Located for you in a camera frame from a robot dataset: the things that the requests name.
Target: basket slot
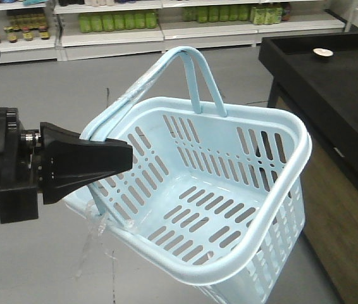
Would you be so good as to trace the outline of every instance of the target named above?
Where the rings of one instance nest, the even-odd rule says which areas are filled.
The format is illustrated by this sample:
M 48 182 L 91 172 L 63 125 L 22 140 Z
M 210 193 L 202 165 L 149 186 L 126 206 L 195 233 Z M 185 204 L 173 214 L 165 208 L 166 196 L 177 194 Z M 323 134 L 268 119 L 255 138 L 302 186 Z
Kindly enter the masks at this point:
M 184 228 L 184 227 L 188 226 L 191 222 L 193 222 L 198 217 L 200 217 L 199 213 L 192 214 L 191 216 L 186 218 L 182 223 L 180 223 L 180 227 Z
M 215 214 L 220 214 L 224 210 L 226 210 L 229 206 L 231 206 L 234 203 L 234 200 L 226 200 L 222 205 L 220 205 L 217 209 L 215 209 Z
M 219 238 L 224 236 L 228 231 L 230 231 L 230 228 L 228 226 L 222 227 L 219 231 L 215 232 L 210 238 L 209 242 L 213 243 L 217 241 Z
M 144 143 L 145 147 L 147 149 L 151 149 L 151 143 L 149 142 L 147 136 L 145 136 L 145 134 L 142 132 L 140 127 L 135 127 L 135 131 L 138 134 L 138 136 L 140 137 L 141 141 Z
M 222 201 L 224 199 L 224 196 L 220 195 L 217 198 L 214 198 L 212 202 L 210 202 L 209 204 L 207 204 L 204 209 L 206 210 L 210 210 L 212 207 L 214 207 L 215 205 L 217 205 L 220 201 Z
M 172 215 L 174 215 L 176 212 L 178 212 L 179 210 L 182 209 L 181 205 L 178 205 L 176 207 L 174 207 L 174 209 L 172 209 L 171 211 L 169 211 L 165 216 L 164 219 L 167 220 L 169 219 Z
M 204 190 L 204 189 L 201 189 L 201 190 L 199 190 L 199 191 L 197 191 L 195 194 L 193 194 L 191 197 L 189 197 L 188 199 L 187 199 L 187 202 L 188 203 L 191 203 L 191 202 L 193 202 L 194 200 L 196 200 L 197 198 L 199 198 L 202 194 L 204 194 L 206 192 L 206 190 Z
M 208 262 L 214 256 L 213 251 L 208 251 L 203 254 L 199 259 L 193 262 L 193 265 L 203 265 L 204 263 Z
M 240 231 L 234 231 L 229 236 L 227 236 L 224 240 L 222 240 L 219 244 L 221 248 L 226 248 L 228 245 L 230 245 L 232 242 L 234 242 L 236 239 L 238 239 L 241 236 Z
M 242 210 L 244 208 L 244 204 L 243 203 L 239 203 L 237 206 L 233 207 L 230 211 L 228 211 L 226 214 L 224 214 L 224 217 L 226 219 L 232 217 L 234 214 L 238 213 L 240 210 Z
M 286 254 L 284 250 L 281 250 L 281 244 L 279 234 L 276 233 L 274 225 L 269 228 L 269 236 L 272 240 L 273 251 L 276 256 L 276 260 L 279 264 L 282 264 L 286 260 Z
M 164 234 L 163 236 L 161 236 L 156 242 L 155 244 L 157 244 L 158 246 L 161 246 L 163 243 L 165 243 L 167 240 L 169 240 L 170 238 L 172 238 L 175 235 L 175 232 L 173 230 L 170 230 L 169 232 L 167 232 L 166 234 Z
M 256 209 L 254 207 L 250 207 L 248 210 L 242 212 L 239 216 L 235 218 L 236 223 L 241 223 L 243 220 L 249 218 L 251 215 L 254 214 Z
M 184 255 L 182 257 L 182 260 L 184 262 L 191 262 L 190 260 L 192 258 L 197 257 L 197 255 L 203 251 L 203 246 L 202 245 L 198 245 L 197 247 L 193 248 L 190 252 L 188 252 L 186 255 Z
M 157 185 L 155 184 L 155 182 L 153 181 L 153 179 L 151 178 L 151 176 L 148 174 L 147 171 L 143 170 L 142 171 L 142 176 L 144 176 L 145 180 L 148 182 L 148 184 L 152 187 L 153 190 L 156 190 Z
M 126 206 L 130 209 L 130 211 L 132 213 L 137 214 L 139 212 L 138 209 L 134 206 L 133 202 L 128 198 L 127 195 L 122 194 L 121 199 L 124 201 L 124 203 L 126 204 Z
M 189 228 L 189 232 L 195 232 L 198 228 L 201 228 L 203 225 L 207 224 L 210 219 L 208 217 L 204 217 L 199 220 L 196 224 Z
M 164 249 L 169 251 L 170 249 L 174 248 L 176 245 L 180 244 L 185 239 L 184 236 L 180 235 L 170 241 L 167 245 L 165 245 Z
M 132 195 L 132 197 L 139 203 L 140 206 L 145 205 L 144 199 L 141 197 L 141 195 L 135 190 L 133 186 L 128 187 L 128 192 Z
M 114 209 L 123 217 L 125 220 L 131 220 L 132 218 L 127 214 L 127 212 L 120 206 L 119 203 L 114 203 Z
M 154 176 L 156 177 L 158 182 L 163 182 L 164 181 L 161 173 L 158 171 L 158 169 L 154 166 L 153 163 L 149 163 L 148 167 L 150 168 L 151 172 L 154 174 Z
M 151 233 L 148 236 L 148 240 L 152 241 L 153 239 L 158 237 L 161 233 L 163 233 L 166 229 L 167 229 L 166 226 L 162 226 L 162 227 L 158 228 L 157 230 L 155 230 L 153 233 Z
M 193 191 L 195 191 L 197 189 L 196 186 L 192 186 L 189 189 L 187 189 L 185 192 L 183 192 L 181 195 L 179 195 L 179 198 L 182 200 L 183 198 L 185 198 L 186 196 L 188 196 L 190 193 L 192 193 Z

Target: black table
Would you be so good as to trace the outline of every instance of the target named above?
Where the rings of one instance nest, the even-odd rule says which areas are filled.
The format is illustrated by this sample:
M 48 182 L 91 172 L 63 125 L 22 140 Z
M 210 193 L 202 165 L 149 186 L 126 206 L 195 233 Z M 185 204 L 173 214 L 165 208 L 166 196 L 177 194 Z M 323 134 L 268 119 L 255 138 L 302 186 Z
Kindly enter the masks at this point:
M 269 106 L 281 98 L 314 137 L 305 234 L 344 301 L 358 303 L 358 33 L 264 38 L 259 59 L 274 77 Z

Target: shopping basket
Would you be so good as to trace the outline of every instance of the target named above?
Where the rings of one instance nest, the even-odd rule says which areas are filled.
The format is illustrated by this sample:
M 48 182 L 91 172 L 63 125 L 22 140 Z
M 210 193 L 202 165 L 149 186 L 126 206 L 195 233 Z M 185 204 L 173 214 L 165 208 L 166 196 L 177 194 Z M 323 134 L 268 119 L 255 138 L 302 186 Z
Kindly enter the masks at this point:
M 137 103 L 178 56 L 190 100 Z M 213 103 L 199 100 L 194 61 Z M 295 115 L 224 105 L 201 53 L 177 47 L 81 137 L 127 141 L 133 168 L 70 194 L 70 208 L 85 216 L 92 202 L 115 236 L 217 303 L 267 300 L 305 219 L 299 175 L 311 139 Z

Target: green bottle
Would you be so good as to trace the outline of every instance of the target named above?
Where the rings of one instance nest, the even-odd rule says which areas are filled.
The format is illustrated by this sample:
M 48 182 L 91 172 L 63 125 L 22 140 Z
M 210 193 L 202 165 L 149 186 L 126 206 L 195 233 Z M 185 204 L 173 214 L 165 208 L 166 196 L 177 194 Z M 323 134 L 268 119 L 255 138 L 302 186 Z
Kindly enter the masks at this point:
M 281 15 L 283 14 L 283 8 L 281 7 L 280 3 L 276 3 L 275 8 L 276 8 L 276 13 L 275 13 L 275 20 L 273 23 L 278 24 L 281 22 Z
M 265 22 L 266 8 L 265 6 L 258 4 L 254 13 L 254 25 L 262 25 Z
M 230 17 L 230 6 L 229 5 L 220 5 L 219 6 L 219 20 L 221 22 L 228 21 Z
M 209 6 L 209 22 L 217 22 L 219 20 L 219 8 L 217 5 Z
M 229 21 L 238 20 L 238 11 L 239 11 L 239 7 L 237 4 L 230 5 L 230 16 L 228 17 Z
M 126 11 L 124 13 L 124 27 L 126 30 L 135 29 L 135 19 L 132 11 Z
M 206 23 L 209 21 L 209 8 L 208 6 L 197 7 L 197 22 Z
M 106 32 L 114 31 L 114 21 L 113 21 L 113 15 L 111 13 L 106 13 L 102 15 L 102 25 L 103 25 L 103 29 Z
M 240 4 L 238 9 L 238 20 L 248 21 L 250 6 L 248 4 Z
M 145 28 L 145 13 L 144 11 L 135 11 L 134 13 L 135 19 L 135 28 L 136 29 L 144 29 Z
M 115 30 L 124 30 L 124 17 L 122 13 L 114 14 L 114 29 Z
M 182 8 L 182 21 L 193 21 L 193 7 Z
M 155 10 L 147 10 L 147 12 L 145 13 L 145 27 L 147 29 L 153 29 L 156 28 L 157 25 L 157 21 L 156 21 L 156 12 Z
M 271 25 L 275 22 L 275 17 L 276 17 L 276 8 L 273 5 L 273 3 L 270 3 L 267 7 L 266 7 L 266 13 L 265 13 L 265 21 L 264 24 L 266 25 Z
M 93 32 L 102 32 L 102 18 L 99 14 L 93 13 L 90 15 L 90 27 L 92 27 Z
M 80 13 L 78 15 L 79 21 L 79 30 L 81 33 L 89 33 L 92 31 L 92 27 L 90 26 L 90 18 L 86 13 Z

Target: basket handle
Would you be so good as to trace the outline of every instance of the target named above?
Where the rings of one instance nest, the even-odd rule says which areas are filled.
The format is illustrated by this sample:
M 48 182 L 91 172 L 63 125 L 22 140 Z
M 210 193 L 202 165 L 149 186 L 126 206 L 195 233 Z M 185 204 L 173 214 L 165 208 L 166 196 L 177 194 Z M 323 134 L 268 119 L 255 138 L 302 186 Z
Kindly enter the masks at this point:
M 195 113 L 202 113 L 200 104 L 199 89 L 197 87 L 196 72 L 193 59 L 198 63 L 203 78 L 206 81 L 209 92 L 217 107 L 220 116 L 226 117 L 227 110 L 214 81 L 213 75 L 202 53 L 193 47 L 180 46 L 170 49 L 157 62 L 146 71 L 134 84 L 118 98 L 111 106 L 105 109 L 95 119 L 93 119 L 83 130 L 80 138 L 103 141 L 109 133 L 116 127 L 120 120 L 130 111 L 138 100 L 152 87 L 159 76 L 165 71 L 168 65 L 176 58 L 180 57 L 185 66 L 185 74 L 189 89 L 190 100 Z

